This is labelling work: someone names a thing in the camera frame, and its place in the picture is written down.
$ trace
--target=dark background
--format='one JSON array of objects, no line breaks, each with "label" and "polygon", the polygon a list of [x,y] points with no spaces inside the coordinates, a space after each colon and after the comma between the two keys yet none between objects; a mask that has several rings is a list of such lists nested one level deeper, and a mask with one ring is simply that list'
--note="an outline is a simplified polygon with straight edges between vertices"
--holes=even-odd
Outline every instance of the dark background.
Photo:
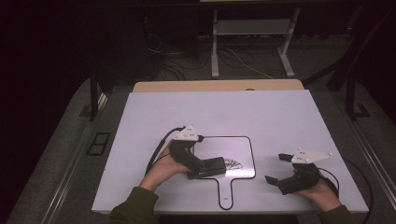
[{"label": "dark background", "polygon": [[[343,34],[355,6],[349,2],[355,3],[303,7],[296,36]],[[384,14],[389,2],[365,5],[370,8],[364,18],[369,25],[361,35]],[[169,12],[155,10],[148,28],[141,25],[144,12],[128,8],[78,8],[67,0],[1,2],[0,223],[7,220],[71,97],[93,68],[101,76],[102,88],[111,91],[120,80],[133,83],[146,78],[136,71],[152,75],[145,32],[155,32],[175,44],[183,42],[176,41],[178,38],[196,41],[196,36],[210,32],[210,11],[176,12],[180,14],[170,16]],[[186,21],[194,28],[180,31],[179,25]],[[387,18],[354,70],[393,120],[395,27],[394,17]],[[136,57],[137,52],[145,56]]]}]

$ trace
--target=person's left hand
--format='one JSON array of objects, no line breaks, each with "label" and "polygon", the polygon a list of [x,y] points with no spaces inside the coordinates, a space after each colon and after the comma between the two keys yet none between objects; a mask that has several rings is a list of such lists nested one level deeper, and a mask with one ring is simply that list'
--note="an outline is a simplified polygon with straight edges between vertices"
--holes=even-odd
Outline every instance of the person's left hand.
[{"label": "person's left hand", "polygon": [[188,172],[190,169],[175,161],[169,152],[169,145],[160,153],[158,159],[143,178],[139,187],[155,191],[164,181],[175,174]]}]

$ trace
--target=desk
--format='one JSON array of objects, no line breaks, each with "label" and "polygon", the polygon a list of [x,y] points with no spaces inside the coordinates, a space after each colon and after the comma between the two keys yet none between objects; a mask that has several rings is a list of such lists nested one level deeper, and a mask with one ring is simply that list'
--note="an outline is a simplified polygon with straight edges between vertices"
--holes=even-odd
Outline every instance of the desk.
[{"label": "desk", "polygon": [[[226,88],[213,91],[217,82]],[[246,87],[258,89],[257,83],[262,83],[261,90],[272,90],[275,82],[283,84],[282,91],[243,91]],[[209,91],[184,91],[200,85]],[[149,89],[160,92],[148,92]],[[351,212],[367,211],[309,91],[303,90],[296,80],[136,84],[125,106],[92,210],[106,214],[122,203],[140,182],[149,157],[163,136],[190,123],[204,136],[249,137],[256,176],[233,182],[233,207],[226,211],[219,206],[216,181],[188,180],[184,174],[175,175],[157,190],[160,199],[155,211],[159,214],[316,211],[305,199],[282,195],[278,188],[265,183],[265,175],[280,179],[292,175],[291,164],[280,161],[277,154],[294,154],[298,147],[331,152],[333,158],[316,165],[337,176],[340,199]]]}]

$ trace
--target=person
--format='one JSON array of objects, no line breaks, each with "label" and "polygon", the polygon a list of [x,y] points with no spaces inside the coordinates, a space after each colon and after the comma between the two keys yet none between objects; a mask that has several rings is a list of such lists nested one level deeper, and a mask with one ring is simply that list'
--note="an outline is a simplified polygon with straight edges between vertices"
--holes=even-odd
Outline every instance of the person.
[{"label": "person", "polygon": [[[154,216],[154,205],[159,198],[154,193],[156,188],[173,175],[188,171],[187,167],[176,162],[169,155],[169,149],[166,147],[139,186],[133,188],[127,200],[110,212],[107,223],[157,223],[157,218]],[[295,194],[305,197],[318,207],[321,211],[319,219],[323,224],[357,223],[355,218],[341,204],[337,196],[322,179],[312,189],[301,190]]]}]

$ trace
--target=person's right hand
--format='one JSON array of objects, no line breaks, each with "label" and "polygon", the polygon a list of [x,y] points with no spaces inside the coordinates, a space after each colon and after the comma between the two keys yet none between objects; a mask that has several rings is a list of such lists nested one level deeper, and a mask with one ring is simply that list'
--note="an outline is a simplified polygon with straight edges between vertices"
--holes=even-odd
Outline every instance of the person's right hand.
[{"label": "person's right hand", "polygon": [[328,212],[342,205],[329,185],[322,179],[312,189],[300,190],[295,194],[305,197],[322,212]]}]

